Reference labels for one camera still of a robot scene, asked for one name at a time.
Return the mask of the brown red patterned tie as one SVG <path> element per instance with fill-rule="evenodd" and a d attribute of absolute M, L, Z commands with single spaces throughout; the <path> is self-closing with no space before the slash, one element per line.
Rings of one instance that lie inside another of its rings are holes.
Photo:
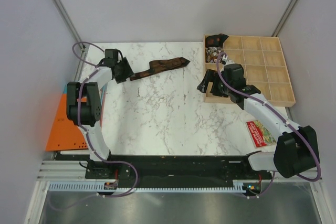
<path fill-rule="evenodd" d="M 135 73 L 130 77 L 131 81 L 143 79 L 161 72 L 170 71 L 174 69 L 184 68 L 190 63 L 184 57 L 177 57 L 167 60 L 153 60 L 149 62 L 149 69 L 146 71 Z"/>

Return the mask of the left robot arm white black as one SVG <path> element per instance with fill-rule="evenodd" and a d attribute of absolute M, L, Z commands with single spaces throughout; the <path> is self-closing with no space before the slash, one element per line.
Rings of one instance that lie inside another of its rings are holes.
<path fill-rule="evenodd" d="M 128 162 L 108 160 L 110 149 L 106 145 L 100 125 L 100 90 L 111 80 L 121 83 L 132 75 L 133 71 L 126 58 L 120 61 L 105 58 L 81 82 L 67 84 L 67 118 L 78 127 L 85 138 L 90 151 L 89 167 L 98 164 L 97 173 L 103 178 L 111 178 L 116 165 L 125 165 L 129 171 L 135 170 Z"/>

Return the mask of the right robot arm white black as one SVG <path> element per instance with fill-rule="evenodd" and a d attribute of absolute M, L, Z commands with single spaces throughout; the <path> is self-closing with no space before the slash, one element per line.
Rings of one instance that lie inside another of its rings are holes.
<path fill-rule="evenodd" d="M 278 172 L 284 178 L 298 176 L 309 182 L 321 178 L 316 131 L 281 115 L 258 88 L 247 85 L 241 65 L 226 66 L 222 71 L 206 70 L 197 89 L 205 93 L 210 83 L 212 95 L 229 97 L 232 103 L 258 120 L 277 141 L 274 152 L 250 154 L 248 161 L 241 164 L 240 172 L 245 178 L 254 178 L 260 170 Z"/>

